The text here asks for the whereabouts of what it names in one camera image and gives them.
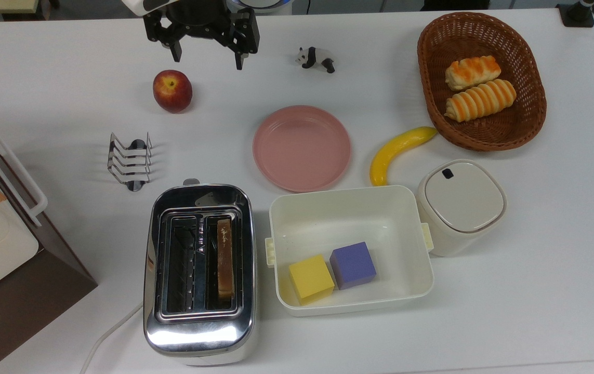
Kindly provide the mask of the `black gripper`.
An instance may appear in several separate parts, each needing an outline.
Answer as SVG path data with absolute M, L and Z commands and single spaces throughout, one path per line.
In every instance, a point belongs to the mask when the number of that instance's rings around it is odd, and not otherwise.
M 238 71 L 259 49 L 254 10 L 232 12 L 226 1 L 144 1 L 144 25 L 147 38 L 170 49 L 174 62 L 182 59 L 184 36 L 215 40 L 232 50 Z

